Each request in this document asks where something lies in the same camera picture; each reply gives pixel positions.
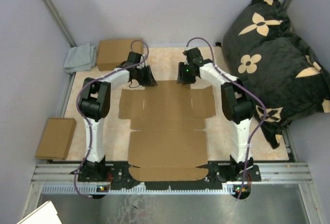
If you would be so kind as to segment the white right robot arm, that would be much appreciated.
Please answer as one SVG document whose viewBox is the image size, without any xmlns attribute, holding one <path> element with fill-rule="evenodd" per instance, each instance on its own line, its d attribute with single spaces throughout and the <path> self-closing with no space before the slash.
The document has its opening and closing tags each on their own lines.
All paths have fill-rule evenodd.
<svg viewBox="0 0 330 224">
<path fill-rule="evenodd" d="M 223 71 L 211 59 L 204 59 L 197 47 L 186 48 L 183 54 L 186 61 L 178 64 L 177 83 L 194 84 L 199 77 L 220 89 L 222 112 L 234 125 L 230 161 L 227 166 L 219 166 L 216 170 L 217 178 L 220 182 L 241 181 L 254 166 L 250 153 L 250 125 L 254 103 L 243 89 L 248 82 Z"/>
</svg>

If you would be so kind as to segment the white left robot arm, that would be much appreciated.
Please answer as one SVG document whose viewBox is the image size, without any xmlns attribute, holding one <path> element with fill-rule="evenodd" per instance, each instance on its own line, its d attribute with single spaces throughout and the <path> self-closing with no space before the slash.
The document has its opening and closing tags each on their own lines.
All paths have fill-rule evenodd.
<svg viewBox="0 0 330 224">
<path fill-rule="evenodd" d="M 105 118 L 110 111 L 111 92 L 136 80 L 141 86 L 156 86 L 151 67 L 146 64 L 148 53 L 129 52 L 126 61 L 110 73 L 98 78 L 87 77 L 76 99 L 86 129 L 86 152 L 75 178 L 79 182 L 105 181 L 106 155 L 103 144 Z"/>
</svg>

